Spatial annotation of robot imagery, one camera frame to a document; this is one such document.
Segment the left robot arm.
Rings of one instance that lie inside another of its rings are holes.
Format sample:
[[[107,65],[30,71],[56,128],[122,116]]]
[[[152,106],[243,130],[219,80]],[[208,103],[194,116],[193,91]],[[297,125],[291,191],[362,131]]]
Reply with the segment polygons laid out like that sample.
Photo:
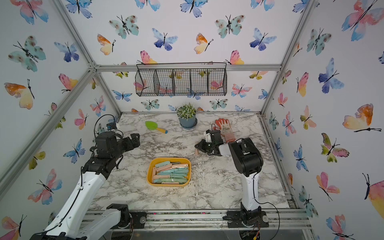
[[[111,204],[96,220],[81,228],[93,199],[119,167],[124,153],[140,146],[140,135],[129,137],[113,131],[103,132],[95,139],[92,155],[81,169],[79,181],[68,200],[43,232],[33,234],[32,240],[99,240],[110,229],[129,229],[134,220],[126,204]]]

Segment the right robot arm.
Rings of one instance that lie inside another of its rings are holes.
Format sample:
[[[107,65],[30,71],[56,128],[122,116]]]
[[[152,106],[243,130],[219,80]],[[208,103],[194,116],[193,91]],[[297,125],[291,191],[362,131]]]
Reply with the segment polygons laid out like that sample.
[[[232,157],[242,175],[243,197],[239,211],[227,211],[223,217],[229,228],[239,226],[267,228],[269,219],[259,202],[258,181],[264,165],[261,152],[250,138],[241,138],[225,143],[219,130],[207,130],[205,138],[195,144],[195,149],[209,156]]]

